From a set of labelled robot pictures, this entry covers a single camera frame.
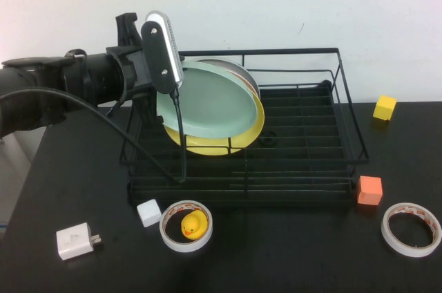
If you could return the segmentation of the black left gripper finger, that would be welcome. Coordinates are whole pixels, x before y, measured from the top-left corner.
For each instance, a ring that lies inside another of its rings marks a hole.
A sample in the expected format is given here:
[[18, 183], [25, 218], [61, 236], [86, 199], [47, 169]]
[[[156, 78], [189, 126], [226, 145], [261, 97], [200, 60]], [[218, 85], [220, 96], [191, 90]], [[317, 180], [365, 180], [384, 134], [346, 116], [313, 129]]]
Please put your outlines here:
[[157, 93], [140, 95], [140, 115], [145, 124], [162, 124], [163, 118], [157, 114]]

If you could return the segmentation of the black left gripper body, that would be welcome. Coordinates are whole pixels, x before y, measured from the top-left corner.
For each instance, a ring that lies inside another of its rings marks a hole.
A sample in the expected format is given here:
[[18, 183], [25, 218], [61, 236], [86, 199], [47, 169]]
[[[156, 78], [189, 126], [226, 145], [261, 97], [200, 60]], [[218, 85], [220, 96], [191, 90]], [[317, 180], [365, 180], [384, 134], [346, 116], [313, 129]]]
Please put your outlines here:
[[117, 45], [108, 47], [106, 53], [117, 63], [122, 75], [121, 100], [133, 98], [156, 99], [142, 38], [135, 22], [137, 14], [126, 12], [115, 18], [117, 24]]

